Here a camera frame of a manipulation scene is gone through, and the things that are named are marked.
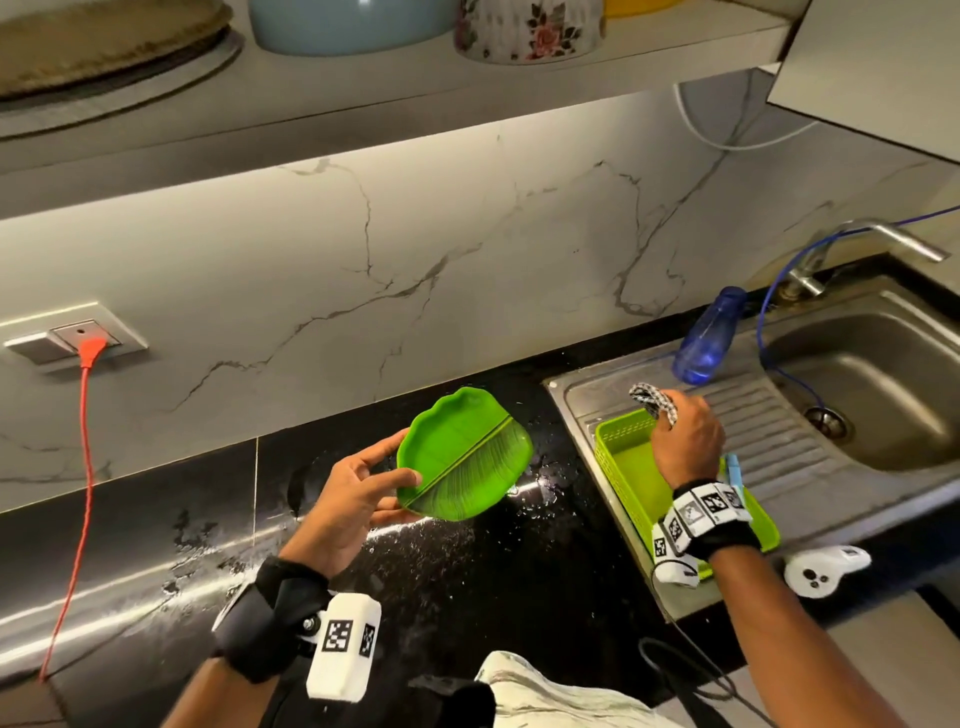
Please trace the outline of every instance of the yellow-green tray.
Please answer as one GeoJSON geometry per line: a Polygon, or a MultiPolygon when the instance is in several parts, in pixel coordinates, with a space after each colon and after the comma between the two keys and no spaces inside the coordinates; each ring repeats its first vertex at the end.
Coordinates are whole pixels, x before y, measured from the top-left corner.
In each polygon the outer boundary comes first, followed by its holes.
{"type": "MultiPolygon", "coordinates": [[[[607,420],[594,432],[593,454],[623,503],[640,539],[653,553],[653,526],[669,510],[673,493],[666,484],[650,448],[650,432],[657,421],[645,409],[607,420]]],[[[721,472],[725,465],[721,459],[721,472]]],[[[750,526],[760,539],[760,546],[769,551],[780,545],[777,525],[763,510],[750,491],[744,490],[747,510],[754,517],[750,526]]],[[[700,578],[706,579],[713,569],[700,563],[700,578]]]]}

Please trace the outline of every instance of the person's left hand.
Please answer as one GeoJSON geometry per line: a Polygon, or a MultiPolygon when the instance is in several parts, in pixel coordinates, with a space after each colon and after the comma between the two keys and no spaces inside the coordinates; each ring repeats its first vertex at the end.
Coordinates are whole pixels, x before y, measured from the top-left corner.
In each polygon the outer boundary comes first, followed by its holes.
{"type": "Polygon", "coordinates": [[[406,434],[403,429],[336,463],[317,503],[280,550],[280,558],[332,579],[360,552],[372,527],[417,521],[420,516],[403,510],[388,494],[420,485],[419,473],[398,468],[370,475],[370,468],[396,452],[406,434]]]}

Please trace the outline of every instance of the blue cable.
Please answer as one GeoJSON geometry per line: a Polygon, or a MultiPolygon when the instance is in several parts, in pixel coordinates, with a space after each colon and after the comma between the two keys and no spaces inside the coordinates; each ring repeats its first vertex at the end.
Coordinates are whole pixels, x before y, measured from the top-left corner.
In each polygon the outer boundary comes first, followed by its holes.
{"type": "MultiPolygon", "coordinates": [[[[912,225],[913,223],[919,223],[922,220],[929,220],[931,217],[938,217],[939,215],[946,215],[949,212],[956,212],[960,210],[960,205],[954,205],[953,207],[946,207],[945,209],[937,210],[936,212],[928,212],[926,215],[918,215],[917,217],[910,217],[906,220],[900,220],[897,223],[894,223],[896,226],[903,225],[912,225]]],[[[820,240],[815,240],[809,245],[802,248],[796,255],[790,258],[788,262],[780,272],[777,273],[777,277],[774,278],[774,282],[770,284],[770,287],[767,289],[767,295],[763,297],[763,304],[760,306],[760,312],[756,317],[756,347],[759,350],[760,355],[760,365],[766,369],[773,372],[777,372],[780,376],[785,379],[789,379],[794,384],[803,387],[817,402],[817,406],[821,409],[825,409],[826,405],[824,404],[823,398],[818,395],[813,387],[807,384],[802,379],[799,379],[795,376],[789,375],[783,369],[778,367],[776,364],[771,364],[767,356],[767,347],[763,343],[763,324],[766,321],[767,308],[770,306],[770,300],[774,297],[774,291],[777,290],[777,286],[783,283],[783,279],[787,277],[787,274],[793,270],[793,268],[803,259],[804,255],[808,254],[810,251],[816,250],[821,246],[828,245],[835,240],[839,240],[841,237],[848,237],[850,235],[859,235],[861,232],[867,232],[870,228],[857,228],[856,230],[838,232],[834,235],[829,235],[827,237],[821,238],[820,240]]]]}

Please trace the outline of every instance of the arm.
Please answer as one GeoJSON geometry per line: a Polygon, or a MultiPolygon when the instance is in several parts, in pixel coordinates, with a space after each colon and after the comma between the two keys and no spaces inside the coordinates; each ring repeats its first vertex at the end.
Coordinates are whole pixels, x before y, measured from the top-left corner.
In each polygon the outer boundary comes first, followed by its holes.
{"type": "MultiPolygon", "coordinates": [[[[419,516],[404,511],[389,494],[419,485],[420,475],[408,468],[370,474],[371,467],[400,447],[406,433],[402,430],[334,465],[317,504],[280,557],[331,579],[353,561],[372,527],[416,521],[419,516]]],[[[223,658],[207,660],[162,728],[256,728],[277,680],[252,685],[223,658]]]]}
{"type": "MultiPolygon", "coordinates": [[[[651,437],[660,474],[675,490],[716,478],[723,427],[702,397],[667,395],[678,418],[671,428],[661,414],[651,437]]],[[[721,548],[710,565],[756,689],[780,728],[904,728],[759,551],[721,548]]]]}

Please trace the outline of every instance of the white shelf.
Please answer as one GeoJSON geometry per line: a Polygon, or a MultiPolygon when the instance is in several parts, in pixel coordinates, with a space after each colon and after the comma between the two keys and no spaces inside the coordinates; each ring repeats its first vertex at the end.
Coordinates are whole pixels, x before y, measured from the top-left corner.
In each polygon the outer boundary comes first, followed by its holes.
{"type": "Polygon", "coordinates": [[[775,61],[789,21],[718,0],[613,20],[603,47],[536,66],[468,61],[449,35],[296,58],[248,38],[218,75],[139,109],[0,142],[0,218],[446,132],[775,61]]]}

